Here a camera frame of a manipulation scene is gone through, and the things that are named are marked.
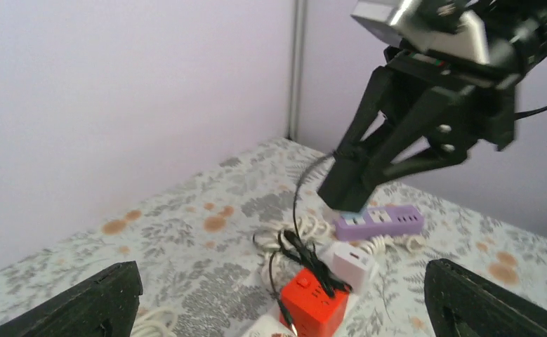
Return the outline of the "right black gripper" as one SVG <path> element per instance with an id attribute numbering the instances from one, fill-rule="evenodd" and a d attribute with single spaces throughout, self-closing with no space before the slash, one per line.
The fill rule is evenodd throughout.
<path id="1" fill-rule="evenodd" d="M 336 159 L 370 159 L 367 190 L 514 139 L 515 90 L 547 57 L 547 1 L 397 1 Z"/>

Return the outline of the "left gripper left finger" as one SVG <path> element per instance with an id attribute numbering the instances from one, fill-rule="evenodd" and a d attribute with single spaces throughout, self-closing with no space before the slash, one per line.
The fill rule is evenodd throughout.
<path id="1" fill-rule="evenodd" d="M 142 294 L 137 262 L 115 263 L 0 325 L 0 337 L 127 337 Z"/>

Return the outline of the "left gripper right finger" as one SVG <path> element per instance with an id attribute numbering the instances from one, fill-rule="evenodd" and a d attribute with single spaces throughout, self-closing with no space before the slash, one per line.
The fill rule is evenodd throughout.
<path id="1" fill-rule="evenodd" d="M 445 258 L 426 265 L 424 300 L 438 337 L 547 336 L 547 310 Z"/>

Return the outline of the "white charger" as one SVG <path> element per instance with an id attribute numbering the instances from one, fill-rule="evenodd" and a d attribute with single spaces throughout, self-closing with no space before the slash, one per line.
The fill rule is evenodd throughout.
<path id="1" fill-rule="evenodd" d="M 379 264 L 366 251 L 345 242 L 333 243 L 329 248 L 330 270 L 361 295 L 367 292 L 376 276 Z"/>

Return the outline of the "red cube socket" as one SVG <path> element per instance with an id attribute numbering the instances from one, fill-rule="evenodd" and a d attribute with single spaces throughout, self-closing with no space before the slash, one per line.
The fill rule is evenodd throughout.
<path id="1" fill-rule="evenodd" d="M 281 291 L 299 337 L 332 337 L 341 325 L 349 293 L 328 297 L 314 274 L 303 268 Z"/>

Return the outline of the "black power adapter with cable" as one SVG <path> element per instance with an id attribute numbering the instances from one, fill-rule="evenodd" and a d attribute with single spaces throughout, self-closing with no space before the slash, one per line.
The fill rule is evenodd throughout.
<path id="1" fill-rule="evenodd" d="M 350 188 L 359 184 L 359 173 L 355 166 L 347 164 L 345 154 L 332 152 L 314 160 L 314 162 L 300 175 L 294 193 L 293 212 L 296 211 L 299 190 L 306 181 L 308 175 L 314 171 L 317 166 L 332 157 L 339 159 L 341 163 L 336 168 L 330 170 L 328 176 L 322 183 L 319 193 L 322 198 L 332 206 L 347 208 L 353 203 L 352 199 L 348 197 L 348 192 L 350 191 Z M 344 281 L 341 281 L 330 270 L 330 263 L 325 262 L 322 257 L 317 255 L 317 245 L 322 243 L 327 232 L 331 230 L 330 225 L 326 223 L 319 225 L 316 220 L 313 220 L 309 225 L 300 224 L 300 222 L 305 221 L 305 218 L 297 219 L 294 216 L 293 228 L 287 228 L 282 225 L 273 229 L 272 233 L 275 237 L 274 242 L 270 244 L 259 243 L 256 234 L 252 237 L 253 244 L 261 251 L 264 258 L 268 260 L 268 265 L 263 267 L 262 272 L 267 272 L 269 275 L 271 294 L 275 297 L 280 311 L 280 322 L 293 331 L 296 336 L 298 336 L 298 332 L 294 326 L 294 321 L 289 314 L 289 310 L 281 300 L 282 290 L 277 289 L 275 286 L 273 264 L 276 260 L 277 253 L 311 271 L 322 286 L 324 292 L 331 298 L 335 296 L 336 291 L 352 293 L 352 287 Z"/>

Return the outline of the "white cube adapter with tiger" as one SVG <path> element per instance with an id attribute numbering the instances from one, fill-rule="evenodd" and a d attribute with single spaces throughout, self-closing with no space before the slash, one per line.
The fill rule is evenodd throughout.
<path id="1" fill-rule="evenodd" d="M 278 318 L 272 315 L 263 315 L 257 319 L 241 337 L 295 337 L 289 328 L 285 327 Z"/>

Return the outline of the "pale blue small charger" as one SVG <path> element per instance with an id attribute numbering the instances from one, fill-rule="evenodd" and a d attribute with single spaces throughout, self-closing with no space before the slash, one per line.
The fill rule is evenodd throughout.
<path id="1" fill-rule="evenodd" d="M 347 226 L 362 226 L 366 225 L 370 221 L 366 211 L 361 211 L 360 213 L 341 213 L 341 218 Z"/>

